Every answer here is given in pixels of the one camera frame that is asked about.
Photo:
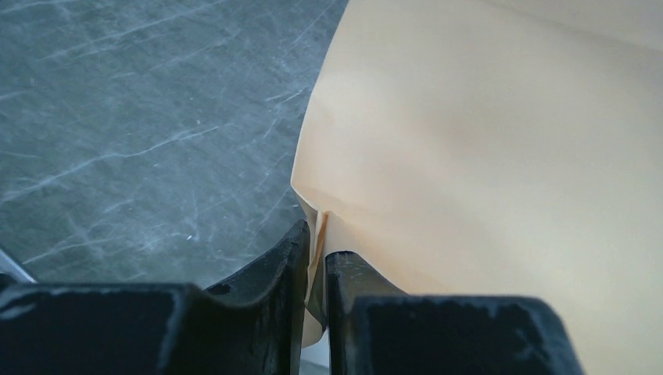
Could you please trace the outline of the brown paper bag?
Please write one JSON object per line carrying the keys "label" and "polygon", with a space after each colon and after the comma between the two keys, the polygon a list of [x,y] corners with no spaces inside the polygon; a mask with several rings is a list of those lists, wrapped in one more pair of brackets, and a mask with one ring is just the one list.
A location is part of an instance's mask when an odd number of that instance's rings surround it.
{"label": "brown paper bag", "polygon": [[661,2],[351,1],[291,184],[317,255],[535,295],[587,373],[661,373]]}

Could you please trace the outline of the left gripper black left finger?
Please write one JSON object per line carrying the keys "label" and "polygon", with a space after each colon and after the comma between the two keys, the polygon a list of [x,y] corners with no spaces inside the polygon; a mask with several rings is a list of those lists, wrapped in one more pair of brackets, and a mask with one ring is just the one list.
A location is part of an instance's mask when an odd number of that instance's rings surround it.
{"label": "left gripper black left finger", "polygon": [[1,275],[4,374],[296,374],[310,232],[207,288]]}

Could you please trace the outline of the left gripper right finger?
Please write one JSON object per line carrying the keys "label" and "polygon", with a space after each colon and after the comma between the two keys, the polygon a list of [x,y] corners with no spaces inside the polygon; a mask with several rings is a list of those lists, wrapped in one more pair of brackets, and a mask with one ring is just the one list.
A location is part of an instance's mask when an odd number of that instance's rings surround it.
{"label": "left gripper right finger", "polygon": [[581,374],[538,298],[409,295],[354,252],[325,259],[333,374]]}

